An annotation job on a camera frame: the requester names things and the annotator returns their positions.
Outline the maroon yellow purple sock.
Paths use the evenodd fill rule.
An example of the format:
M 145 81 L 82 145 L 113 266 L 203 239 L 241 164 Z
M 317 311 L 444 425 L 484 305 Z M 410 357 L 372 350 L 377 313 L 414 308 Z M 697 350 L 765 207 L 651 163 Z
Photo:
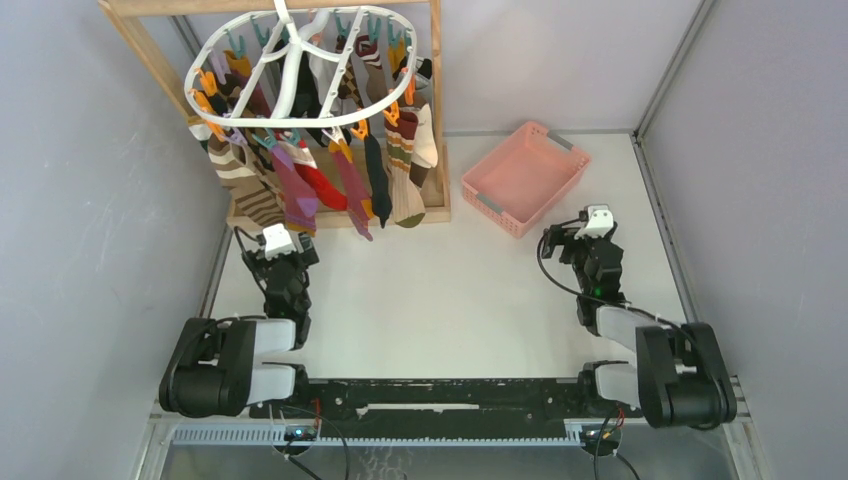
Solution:
M 367 241 L 372 241 L 373 236 L 369 231 L 371 219 L 371 199 L 362 178 L 353 163 L 352 150 L 342 141 L 331 142 L 328 147 L 340 178 L 342 180 L 345 196 L 347 199 L 347 213 L 359 235 Z

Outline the pink perforated plastic basket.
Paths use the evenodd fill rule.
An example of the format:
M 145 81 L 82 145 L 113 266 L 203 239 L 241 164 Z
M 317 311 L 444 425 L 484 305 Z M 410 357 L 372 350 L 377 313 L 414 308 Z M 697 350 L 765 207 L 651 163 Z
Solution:
M 584 150 L 528 121 L 462 176 L 462 196 L 519 239 L 579 183 L 590 162 Z

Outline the maroon purple striped sock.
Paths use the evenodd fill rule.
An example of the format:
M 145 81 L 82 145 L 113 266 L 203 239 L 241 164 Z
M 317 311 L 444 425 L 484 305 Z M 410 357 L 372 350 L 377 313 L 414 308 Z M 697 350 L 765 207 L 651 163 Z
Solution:
M 319 199 L 314 189 L 300 176 L 292 158 L 279 143 L 270 151 L 274 170 L 282 185 L 287 228 L 315 236 Z

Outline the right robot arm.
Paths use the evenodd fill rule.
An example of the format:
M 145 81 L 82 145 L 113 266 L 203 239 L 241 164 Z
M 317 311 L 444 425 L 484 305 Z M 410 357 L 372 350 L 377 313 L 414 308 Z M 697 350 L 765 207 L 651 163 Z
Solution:
M 576 298 L 579 324 L 635 356 L 586 368 L 591 380 L 577 391 L 584 412 L 602 416 L 619 402 L 640 410 L 654 428 L 702 431 L 735 420 L 738 404 L 713 329 L 633 306 L 621 290 L 624 250 L 612 233 L 581 237 L 572 221 L 551 225 L 538 241 L 536 261 L 552 257 L 575 275 L 576 287 L 564 290 Z

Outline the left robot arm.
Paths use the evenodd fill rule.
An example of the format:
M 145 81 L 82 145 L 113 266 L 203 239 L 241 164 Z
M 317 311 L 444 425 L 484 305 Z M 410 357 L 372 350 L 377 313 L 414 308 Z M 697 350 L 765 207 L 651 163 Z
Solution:
M 245 266 L 264 297 L 260 315 L 188 319 L 160 381 L 158 402 L 186 418 L 237 416 L 274 401 L 290 417 L 305 414 L 313 394 L 303 366 L 270 355 L 302 349 L 311 329 L 308 269 L 319 261 L 311 237 L 281 225 L 242 249 Z

